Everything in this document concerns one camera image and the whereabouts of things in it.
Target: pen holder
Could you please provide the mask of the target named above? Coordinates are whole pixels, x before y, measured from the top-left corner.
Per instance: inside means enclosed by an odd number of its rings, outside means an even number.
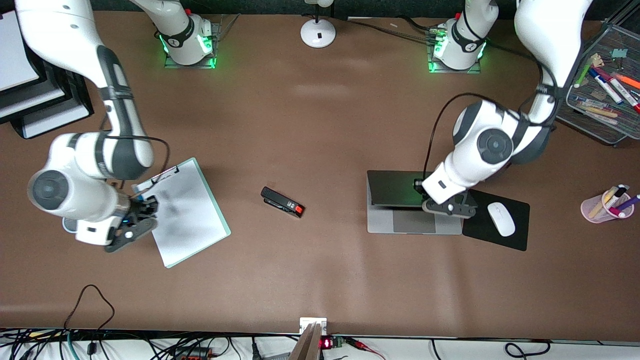
[[[606,194],[607,193],[605,192],[602,195],[592,197],[582,202],[582,204],[580,205],[580,211],[582,212],[582,216],[584,216],[584,218],[587,219],[587,221],[592,222],[594,224],[599,224],[601,222],[605,222],[609,220],[621,219],[621,217],[617,217],[611,211],[609,211],[609,209],[605,208],[604,197]],[[619,206],[620,204],[622,204],[623,202],[629,199],[631,199],[631,197],[625,193],[620,197],[620,199],[616,200],[616,202],[614,202],[611,207],[615,208],[616,206]],[[593,210],[593,208],[598,206],[598,204],[600,205],[600,211],[598,211],[598,213],[593,218],[589,218],[589,213]],[[635,207],[634,205],[631,205],[628,208],[621,211],[622,213],[625,214],[625,217],[623,218],[630,217],[631,214],[634,213],[634,207]]]

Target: laptop trackpad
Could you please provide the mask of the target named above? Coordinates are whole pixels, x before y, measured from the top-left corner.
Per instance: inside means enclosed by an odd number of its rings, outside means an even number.
[[[394,209],[394,233],[435,234],[434,214],[422,209]]]

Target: white lamp base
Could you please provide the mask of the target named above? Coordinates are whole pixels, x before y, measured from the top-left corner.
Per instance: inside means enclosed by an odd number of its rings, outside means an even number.
[[[335,28],[327,20],[321,19],[316,23],[316,20],[312,19],[302,25],[300,37],[310,47],[326,47],[335,40]]]

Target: green led light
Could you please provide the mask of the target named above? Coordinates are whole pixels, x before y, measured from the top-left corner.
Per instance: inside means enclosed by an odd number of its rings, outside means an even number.
[[[162,35],[160,35],[159,37],[160,37],[160,42],[162,43],[162,47],[163,47],[164,51],[168,54],[169,53],[169,49],[167,49],[166,43],[164,42],[164,39],[162,38]]]
[[[482,44],[482,47],[480,48],[480,52],[478,53],[478,60],[480,60],[480,58],[482,57],[482,53],[484,51],[485,46],[486,46],[486,42],[484,42],[484,44]]]
[[[444,40],[437,42],[433,48],[433,55],[437,58],[441,58],[448,43],[448,38],[444,38]]]
[[[205,54],[209,54],[211,52],[211,39],[208,37],[197,36],[198,42],[200,42],[200,47]]]

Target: silver laptop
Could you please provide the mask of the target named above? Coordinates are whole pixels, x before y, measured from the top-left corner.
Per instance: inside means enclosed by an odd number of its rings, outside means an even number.
[[[422,197],[413,190],[416,172],[390,172],[370,170],[367,172],[367,231],[372,234],[429,234],[461,235],[462,219],[426,213],[420,207]],[[374,205],[373,188],[378,202]],[[402,199],[391,199],[394,194]]]

